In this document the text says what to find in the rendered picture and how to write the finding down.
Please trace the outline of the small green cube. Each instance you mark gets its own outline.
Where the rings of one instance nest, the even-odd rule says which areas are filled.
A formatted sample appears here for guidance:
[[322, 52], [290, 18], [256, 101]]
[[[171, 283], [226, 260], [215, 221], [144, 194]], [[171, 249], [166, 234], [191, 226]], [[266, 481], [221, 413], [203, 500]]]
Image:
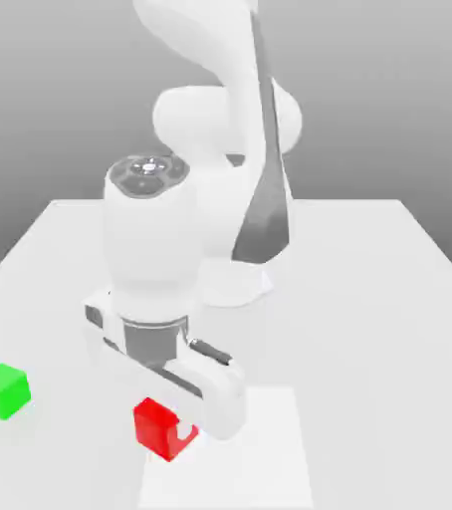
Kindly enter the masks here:
[[0, 419], [7, 420], [32, 398], [27, 374], [0, 364]]

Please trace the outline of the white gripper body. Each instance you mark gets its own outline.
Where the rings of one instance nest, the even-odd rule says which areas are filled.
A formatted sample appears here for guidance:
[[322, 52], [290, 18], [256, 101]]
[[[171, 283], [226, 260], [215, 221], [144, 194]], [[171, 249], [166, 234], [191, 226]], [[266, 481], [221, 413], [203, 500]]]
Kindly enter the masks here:
[[177, 357], [155, 369], [112, 348], [104, 332], [92, 324], [85, 325], [85, 339], [99, 374], [116, 383], [131, 402], [149, 396], [216, 439], [229, 439], [244, 425], [242, 371], [233, 361], [222, 365], [196, 352], [182, 333], [176, 335]]

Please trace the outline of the small red cube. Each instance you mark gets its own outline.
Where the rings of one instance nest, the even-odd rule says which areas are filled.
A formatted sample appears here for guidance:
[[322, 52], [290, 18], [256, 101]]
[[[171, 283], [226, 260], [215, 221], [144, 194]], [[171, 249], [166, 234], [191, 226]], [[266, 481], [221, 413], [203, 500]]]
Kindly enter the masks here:
[[146, 447], [167, 462], [175, 459], [199, 434], [199, 428], [191, 424], [183, 433], [178, 415], [158, 401], [146, 397], [133, 409], [135, 437]]

